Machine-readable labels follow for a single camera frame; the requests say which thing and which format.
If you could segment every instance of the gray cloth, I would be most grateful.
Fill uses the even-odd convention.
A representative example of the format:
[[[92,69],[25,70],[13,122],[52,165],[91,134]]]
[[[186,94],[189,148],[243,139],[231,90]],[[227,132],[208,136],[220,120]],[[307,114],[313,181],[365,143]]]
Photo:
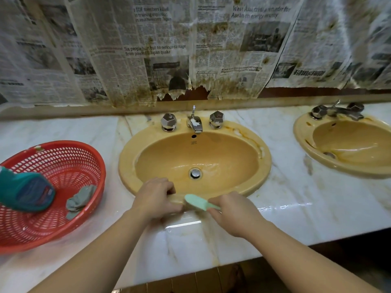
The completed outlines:
[[[83,210],[90,201],[96,188],[95,185],[84,186],[73,197],[68,198],[65,205],[66,209],[69,211],[68,214],[66,214],[68,220],[72,220],[81,210]]]

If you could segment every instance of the sink drain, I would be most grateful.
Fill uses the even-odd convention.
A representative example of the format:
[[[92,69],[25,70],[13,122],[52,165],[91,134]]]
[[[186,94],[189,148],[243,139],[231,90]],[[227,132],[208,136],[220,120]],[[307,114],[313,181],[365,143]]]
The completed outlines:
[[[199,179],[201,177],[201,171],[198,169],[198,168],[194,168],[194,169],[191,169],[189,171],[189,176],[192,178],[192,179]]]
[[[330,156],[331,158],[335,158],[335,154],[331,153],[331,152],[323,152],[324,155],[327,155],[327,156]]]

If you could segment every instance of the person's left hand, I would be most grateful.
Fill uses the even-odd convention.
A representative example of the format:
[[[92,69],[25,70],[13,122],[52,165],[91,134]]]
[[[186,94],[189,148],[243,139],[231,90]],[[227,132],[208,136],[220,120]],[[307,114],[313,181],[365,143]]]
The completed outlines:
[[[182,204],[172,203],[167,194],[175,193],[173,182],[167,178],[153,178],[141,186],[136,194],[132,209],[139,209],[148,220],[160,219],[164,215],[179,213]]]

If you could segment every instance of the white marble surface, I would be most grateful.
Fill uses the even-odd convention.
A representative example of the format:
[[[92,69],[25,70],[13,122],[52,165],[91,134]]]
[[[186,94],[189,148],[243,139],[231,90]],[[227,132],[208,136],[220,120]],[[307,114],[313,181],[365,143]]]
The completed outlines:
[[[285,107],[223,111],[227,120],[257,133],[272,154],[269,178],[249,198],[266,219],[306,245],[391,227],[391,179],[362,179],[329,169],[306,156],[296,142],[293,123],[309,110],[310,107]],[[391,123],[390,110],[391,103],[372,104],[366,105],[364,114]],[[185,117],[184,113],[175,114],[177,118]],[[199,116],[209,114],[210,111],[197,113]],[[0,159],[37,143],[67,138],[97,148],[108,169],[105,199],[83,226],[58,241],[0,258],[0,293],[27,292],[131,206],[133,196],[118,176],[118,157],[132,135],[160,118],[161,114],[119,117],[116,130],[115,117],[0,123]],[[207,213],[186,212],[148,227],[116,287],[259,255],[246,241],[228,235]]]

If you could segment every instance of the sink rim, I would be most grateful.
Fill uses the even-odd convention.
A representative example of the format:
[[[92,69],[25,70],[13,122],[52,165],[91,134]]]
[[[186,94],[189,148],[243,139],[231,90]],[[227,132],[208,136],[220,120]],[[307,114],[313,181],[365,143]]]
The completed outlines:
[[[241,141],[245,142],[247,145],[253,147],[259,156],[258,169],[252,177],[249,177],[246,181],[235,187],[231,187],[223,191],[215,191],[208,195],[210,195],[210,197],[214,197],[229,193],[231,191],[237,191],[245,196],[251,195],[255,190],[262,186],[271,171],[271,154],[268,146],[257,134],[238,123],[232,121],[224,121],[224,125],[222,128],[213,129],[208,125],[208,118],[201,117],[201,120],[204,124],[202,133],[222,133],[229,135],[232,138],[238,138]],[[241,135],[235,133],[235,130],[238,130]],[[164,132],[161,129],[160,123],[154,123],[153,125],[135,134],[125,144],[119,157],[119,176],[124,186],[133,194],[137,193],[142,186],[143,182],[137,177],[135,165],[140,154],[147,147],[165,138],[187,133],[195,134],[191,128],[187,127],[186,118],[181,118],[177,120],[177,128],[172,132]],[[129,164],[131,164],[131,174],[123,176],[122,173],[125,171],[125,168],[129,168]],[[186,194],[188,193],[169,195],[169,199],[173,202],[182,203]]]
[[[317,149],[313,134],[316,128],[323,124],[331,122],[352,121],[351,118],[345,115],[337,115],[336,117],[325,116],[322,119],[314,119],[309,113],[305,113],[296,119],[293,125],[293,133],[299,145],[304,151],[313,159],[319,161],[327,167],[337,169],[342,172],[346,172],[353,175],[373,177],[373,178],[386,178],[391,176],[391,166],[367,166],[357,165],[341,162],[333,159],[330,156],[323,154]],[[365,123],[370,126],[381,128],[391,134],[391,126],[387,123],[376,119],[372,116],[366,116],[364,119],[359,120],[360,123]]]

